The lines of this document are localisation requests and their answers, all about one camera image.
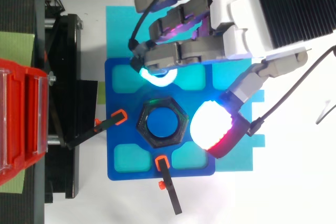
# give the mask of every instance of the hexagonal nut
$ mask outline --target hexagonal nut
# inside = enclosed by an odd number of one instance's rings
[[[148,116],[157,108],[168,108],[176,114],[178,124],[176,131],[172,135],[167,137],[158,137],[151,133],[148,129]],[[188,121],[189,116],[172,97],[154,99],[143,104],[136,129],[153,148],[162,148],[180,144],[182,142]]]

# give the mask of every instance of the bolt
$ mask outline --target bolt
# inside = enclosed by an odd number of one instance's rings
[[[55,81],[56,81],[56,76],[54,76],[54,73],[51,71],[48,75],[49,86],[54,85]]]
[[[78,30],[83,30],[83,28],[84,28],[83,21],[78,20],[77,23],[76,23],[76,28]]]

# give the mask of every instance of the black metal frame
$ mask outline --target black metal frame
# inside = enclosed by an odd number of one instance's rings
[[[58,16],[46,30],[45,69],[57,80],[50,87],[49,135],[57,135],[60,145],[49,145],[46,154],[45,202],[53,193],[75,198],[79,183],[79,146],[67,143],[94,127],[98,82],[80,78],[80,19],[75,14]]]

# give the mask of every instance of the clamp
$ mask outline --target clamp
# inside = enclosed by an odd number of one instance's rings
[[[167,189],[175,214],[176,215],[181,214],[182,209],[180,206],[179,199],[177,198],[177,194],[176,194],[176,191],[173,185],[172,177],[169,172],[170,165],[169,165],[167,156],[165,155],[158,156],[155,159],[155,164],[156,164],[157,170],[161,172],[162,177],[163,177],[163,181],[159,182],[159,188],[161,190]]]

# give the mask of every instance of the orange clip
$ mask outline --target orange clip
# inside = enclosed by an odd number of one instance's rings
[[[99,124],[101,124],[101,121],[100,121],[98,118],[96,118],[96,119],[95,119],[95,123],[96,123],[96,126],[98,126]]]
[[[163,181],[159,181],[159,188],[160,188],[161,190],[166,189],[166,185],[165,185],[165,183],[164,183]]]
[[[96,123],[96,126],[98,126],[99,124],[101,124],[101,121],[98,118],[96,118],[95,123]]]
[[[120,124],[122,124],[122,123],[125,122],[125,121],[127,120],[127,118],[128,118],[128,117],[127,117],[127,113],[126,113],[126,111],[123,110],[123,109],[120,109],[120,110],[118,110],[118,111],[115,111],[114,113],[111,114],[111,117],[113,117],[114,115],[119,114],[119,113],[122,113],[122,114],[123,114],[124,119],[120,120],[118,123],[116,123],[116,125],[120,125]]]
[[[156,159],[155,159],[155,164],[156,164],[157,170],[159,172],[161,171],[160,166],[159,166],[159,160],[160,159],[164,159],[166,161],[167,167],[169,169],[170,168],[170,164],[169,164],[167,156],[166,155],[160,155],[160,156],[156,157]]]

